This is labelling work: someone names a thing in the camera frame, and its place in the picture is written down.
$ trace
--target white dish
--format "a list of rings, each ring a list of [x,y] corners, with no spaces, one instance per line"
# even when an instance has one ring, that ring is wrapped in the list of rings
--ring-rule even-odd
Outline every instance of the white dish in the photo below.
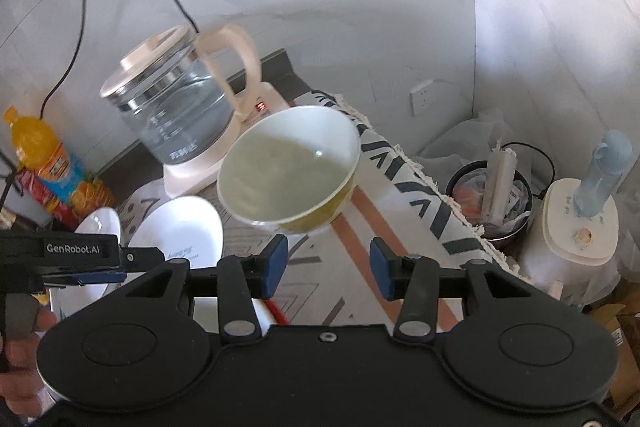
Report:
[[[84,218],[78,225],[76,233],[103,233],[115,235],[120,241],[122,227],[118,214],[112,208],[105,206],[98,208]],[[53,288],[49,292],[51,310],[61,321],[69,315],[97,301],[107,289],[106,284],[90,284],[87,286],[69,286],[67,288]]]
[[[218,328],[218,298],[196,297],[194,301],[193,320],[209,333],[220,333],[220,328]],[[264,302],[260,299],[252,299],[252,301],[254,302],[255,314],[258,317],[260,329],[264,335],[276,321]]]
[[[165,259],[189,259],[191,268],[215,266],[222,257],[222,222],[209,201],[197,196],[176,198],[147,216],[129,246],[158,247]]]
[[[98,208],[98,210],[84,218],[84,221],[78,225],[76,233],[105,233],[116,235],[119,243],[122,236],[122,227],[120,226],[118,213],[108,206]]]
[[[191,268],[215,266],[222,257],[223,231],[217,211],[208,201],[184,196],[159,206],[140,224],[130,247],[158,247],[166,259],[186,257]],[[127,282],[134,277],[127,277]],[[263,333],[275,324],[273,316],[259,299],[255,312]],[[218,332],[218,299],[197,297],[194,320],[206,331]]]

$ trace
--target white wall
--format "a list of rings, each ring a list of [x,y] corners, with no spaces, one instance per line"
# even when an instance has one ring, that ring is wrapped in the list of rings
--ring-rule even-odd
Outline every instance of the white wall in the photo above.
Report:
[[[640,0],[476,0],[474,111],[500,107],[562,176],[608,129],[640,152]]]
[[[182,0],[204,28],[236,20],[262,54],[285,47],[312,87],[343,92],[409,154],[471,112],[474,0]],[[36,114],[76,42],[80,0],[0,0],[0,110]],[[134,140],[98,90],[128,50],[182,23],[170,0],[88,0],[78,61],[45,119],[93,169]],[[229,61],[227,73],[238,69]],[[446,93],[412,117],[409,90],[439,78]],[[10,150],[0,124],[0,146]]]

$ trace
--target human hand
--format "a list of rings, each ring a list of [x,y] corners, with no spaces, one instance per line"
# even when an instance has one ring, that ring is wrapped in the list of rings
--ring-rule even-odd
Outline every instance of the human hand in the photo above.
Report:
[[[57,322],[56,316],[41,309],[36,317],[36,331],[50,330]],[[36,350],[40,337],[31,332],[26,339],[2,345],[0,336],[0,352],[4,349],[11,365],[8,373],[0,374],[0,397],[4,397],[7,407],[18,415],[32,418],[42,414],[42,404],[37,396],[44,387],[36,369]]]

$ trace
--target trash can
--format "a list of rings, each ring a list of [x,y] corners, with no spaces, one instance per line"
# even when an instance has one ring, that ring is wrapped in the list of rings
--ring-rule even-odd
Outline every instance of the trash can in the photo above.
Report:
[[[450,196],[451,198],[453,197],[453,188],[456,186],[456,184],[458,183],[458,181],[460,180],[460,178],[462,178],[462,176],[469,174],[470,172],[476,171],[478,169],[486,169],[486,160],[480,160],[477,162],[471,162],[467,165],[465,165],[462,169],[459,169],[458,172],[456,172],[453,177],[450,179],[449,184],[447,185],[447,190],[445,191],[447,196]],[[520,181],[522,182],[522,184],[524,185],[524,187],[527,189],[527,196],[529,198],[529,200],[527,201],[527,204],[525,206],[525,212],[530,212],[533,206],[533,195],[531,193],[531,187],[529,187],[529,183],[527,183],[525,177],[520,174],[520,172],[518,172],[516,170],[516,173],[513,177],[513,180],[516,181]],[[524,236],[527,233],[527,223],[529,222],[529,217],[527,216],[522,223],[520,223],[515,230],[511,230],[511,232],[503,235],[503,236],[498,236],[498,237],[485,237],[485,239],[487,241],[489,241],[489,243],[491,243],[492,245],[494,245],[494,247],[496,248],[496,250],[503,250],[504,247],[506,247],[507,245],[511,244],[511,243],[520,243],[523,239]]]

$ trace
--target glass kettle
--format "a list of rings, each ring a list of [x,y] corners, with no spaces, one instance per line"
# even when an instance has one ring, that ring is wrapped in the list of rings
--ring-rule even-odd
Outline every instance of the glass kettle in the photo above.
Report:
[[[246,71],[233,94],[210,54],[231,48]],[[100,89],[159,162],[172,169],[206,168],[220,160],[258,98],[262,69],[251,37],[235,24],[196,35],[175,26],[148,38],[120,61]]]

